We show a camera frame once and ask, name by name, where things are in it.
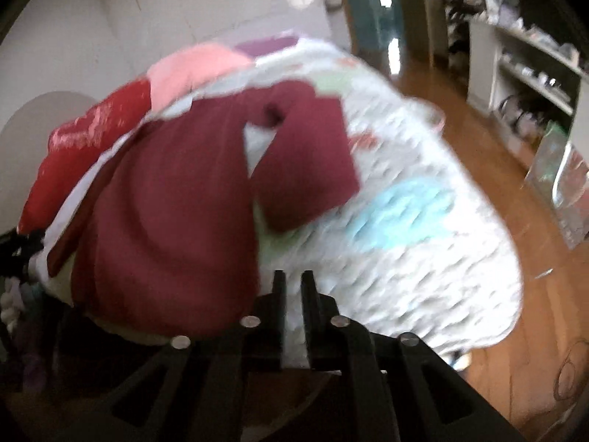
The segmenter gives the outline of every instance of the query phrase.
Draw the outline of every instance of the metal pin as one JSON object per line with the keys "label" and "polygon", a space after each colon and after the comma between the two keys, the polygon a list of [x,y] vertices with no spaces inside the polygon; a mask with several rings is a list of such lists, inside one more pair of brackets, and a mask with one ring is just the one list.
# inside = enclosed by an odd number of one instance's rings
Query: metal pin
{"label": "metal pin", "polygon": [[401,344],[408,347],[415,347],[419,344],[419,338],[412,332],[404,332],[399,336]]}
{"label": "metal pin", "polygon": [[187,336],[176,336],[170,341],[172,347],[178,350],[190,347],[190,339]]}
{"label": "metal pin", "polygon": [[245,316],[239,322],[244,327],[258,327],[260,325],[260,318],[257,316]]}
{"label": "metal pin", "polygon": [[335,327],[348,327],[350,325],[350,319],[346,316],[334,316],[331,318],[331,323]]}

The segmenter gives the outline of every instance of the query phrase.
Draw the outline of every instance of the pink towel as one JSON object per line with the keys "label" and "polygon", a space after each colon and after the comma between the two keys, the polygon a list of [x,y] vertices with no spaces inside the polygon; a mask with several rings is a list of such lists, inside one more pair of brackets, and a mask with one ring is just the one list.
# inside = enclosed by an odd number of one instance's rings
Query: pink towel
{"label": "pink towel", "polygon": [[147,71],[151,82],[151,109],[161,111],[195,88],[252,65],[253,60],[248,56],[218,43],[204,43],[176,51]]}

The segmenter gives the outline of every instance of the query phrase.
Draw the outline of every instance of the white shelf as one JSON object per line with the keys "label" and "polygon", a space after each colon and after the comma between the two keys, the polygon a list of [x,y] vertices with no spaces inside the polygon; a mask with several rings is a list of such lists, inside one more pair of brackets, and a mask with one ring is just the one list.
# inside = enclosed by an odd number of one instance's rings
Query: white shelf
{"label": "white shelf", "polygon": [[548,48],[546,45],[542,45],[541,43],[538,43],[533,38],[530,38],[526,33],[519,31],[519,30],[515,30],[515,29],[503,28],[502,26],[497,26],[497,29],[499,29],[500,31],[502,31],[503,33],[505,33],[507,35],[513,36],[514,38],[517,38],[518,40],[523,41],[524,43],[527,43],[529,46],[533,46],[534,48],[539,49],[541,52],[546,53],[547,55],[551,56],[559,63],[566,66],[573,73],[577,74],[578,76],[581,76],[581,78],[589,79],[589,75],[587,73],[585,73],[578,66],[575,66],[574,64],[572,64],[572,61],[570,61],[569,59],[567,59],[566,57],[561,55],[558,51],[553,50],[552,48]]}
{"label": "white shelf", "polygon": [[574,113],[572,106],[564,102],[561,98],[552,93],[552,91],[544,87],[544,85],[541,85],[536,78],[531,78],[530,76],[523,75],[515,69],[515,66],[513,66],[513,64],[508,63],[505,60],[500,60],[499,65],[508,73],[510,73],[513,77],[517,78],[522,83],[528,85],[536,93],[542,95],[544,98],[549,100],[550,103],[560,108],[568,116],[572,116],[572,114]]}

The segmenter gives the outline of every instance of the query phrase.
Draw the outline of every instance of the wooden floor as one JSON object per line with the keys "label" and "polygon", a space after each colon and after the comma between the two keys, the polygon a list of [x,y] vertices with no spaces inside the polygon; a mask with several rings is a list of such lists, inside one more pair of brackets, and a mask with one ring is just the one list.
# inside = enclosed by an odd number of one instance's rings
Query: wooden floor
{"label": "wooden floor", "polygon": [[524,279],[521,318],[507,339],[473,351],[468,381],[528,440],[537,440],[587,379],[589,243],[567,249],[549,211],[523,185],[525,170],[444,71],[410,62],[391,78],[407,96],[445,111],[444,138],[515,241]]}

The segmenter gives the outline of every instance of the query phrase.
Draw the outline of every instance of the clothing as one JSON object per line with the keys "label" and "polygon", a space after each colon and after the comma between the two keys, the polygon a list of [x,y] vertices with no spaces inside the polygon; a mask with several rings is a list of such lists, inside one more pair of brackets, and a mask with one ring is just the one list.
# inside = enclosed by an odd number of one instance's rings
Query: clothing
{"label": "clothing", "polygon": [[[248,121],[278,128],[251,178]],[[217,335],[257,295],[254,200],[282,232],[358,190],[338,99],[286,81],[197,100],[142,126],[102,166],[49,251],[48,275],[76,252],[73,300],[90,314],[160,335]]]}
{"label": "clothing", "polygon": [[45,230],[69,193],[98,157],[133,129],[151,108],[149,81],[139,78],[56,128],[49,135],[48,155],[18,223],[20,234]]}
{"label": "clothing", "polygon": [[247,55],[218,43],[204,43],[176,51],[147,70],[151,108],[160,112],[195,88],[233,71],[253,65]]}
{"label": "clothing", "polygon": [[13,368],[17,369],[14,376],[22,380],[23,391],[40,393],[51,373],[55,332],[64,305],[50,298],[39,284],[21,285],[13,279],[6,281],[5,289],[1,298],[2,323],[7,323],[11,345],[18,354],[18,359],[13,359]]}

